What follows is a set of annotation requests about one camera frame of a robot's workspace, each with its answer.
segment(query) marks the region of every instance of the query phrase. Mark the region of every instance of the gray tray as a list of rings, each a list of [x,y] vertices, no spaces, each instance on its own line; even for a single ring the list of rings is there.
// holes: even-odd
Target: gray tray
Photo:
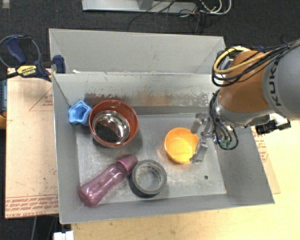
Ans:
[[[209,149],[200,164],[175,164],[165,154],[163,142],[168,131],[175,127],[189,129],[194,113],[208,108],[216,90],[208,75],[55,74],[52,82],[62,224],[274,202],[250,128],[237,129],[239,145],[232,151],[223,151],[209,140]],[[78,101],[93,106],[107,99],[127,102],[138,114],[138,134],[126,146],[98,146],[86,127],[69,123],[69,108]],[[168,175],[165,190],[155,198],[142,199],[130,191],[125,179],[96,207],[84,206],[77,194],[80,184],[128,153],[134,153],[139,160],[161,163]]]

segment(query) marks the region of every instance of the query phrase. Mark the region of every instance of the bottle cap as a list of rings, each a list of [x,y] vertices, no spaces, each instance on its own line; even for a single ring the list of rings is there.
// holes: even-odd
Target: bottle cap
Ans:
[[[138,158],[134,154],[127,154],[118,159],[117,162],[124,166],[127,174],[130,174],[138,163]]]

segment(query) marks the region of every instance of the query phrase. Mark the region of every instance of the yellow cable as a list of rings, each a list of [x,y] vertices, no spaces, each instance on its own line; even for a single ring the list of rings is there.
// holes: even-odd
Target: yellow cable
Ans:
[[[229,73],[229,72],[232,72],[240,67],[243,67],[247,64],[250,64],[250,63],[253,63],[255,61],[258,61],[260,59],[262,59],[263,57],[265,57],[269,52],[267,53],[263,53],[263,54],[260,54],[259,56],[257,57],[254,57],[254,58],[251,58],[243,63],[240,63],[236,66],[232,66],[230,68],[227,68],[227,69],[224,69],[224,70],[219,70],[217,68],[217,65],[219,64],[219,62],[225,57],[227,56],[229,53],[231,52],[234,52],[234,51],[239,51],[239,52],[246,52],[246,51],[250,51],[250,49],[248,48],[245,48],[245,47],[241,47],[241,46],[238,46],[238,47],[232,47],[232,48],[229,48],[227,51],[225,51],[223,54],[221,54],[215,61],[214,65],[213,65],[213,70],[218,73],[218,74],[226,74],[226,73]]]

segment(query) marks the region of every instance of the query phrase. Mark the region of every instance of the blue clamp handle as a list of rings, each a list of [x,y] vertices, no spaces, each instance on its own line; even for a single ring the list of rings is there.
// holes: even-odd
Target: blue clamp handle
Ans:
[[[23,65],[27,62],[27,58],[19,46],[18,38],[19,38],[18,35],[14,35],[10,37],[6,41],[5,46],[8,52],[11,54],[11,56],[15,57],[18,60],[20,65]]]
[[[56,65],[56,72],[64,74],[66,73],[65,60],[61,55],[56,55],[53,57],[53,62]]]

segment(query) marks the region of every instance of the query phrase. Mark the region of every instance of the stainless steel bowl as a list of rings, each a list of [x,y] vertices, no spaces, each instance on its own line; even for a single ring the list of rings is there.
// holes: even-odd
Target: stainless steel bowl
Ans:
[[[96,114],[92,120],[92,129],[100,139],[112,144],[123,143],[130,135],[127,119],[113,110]]]

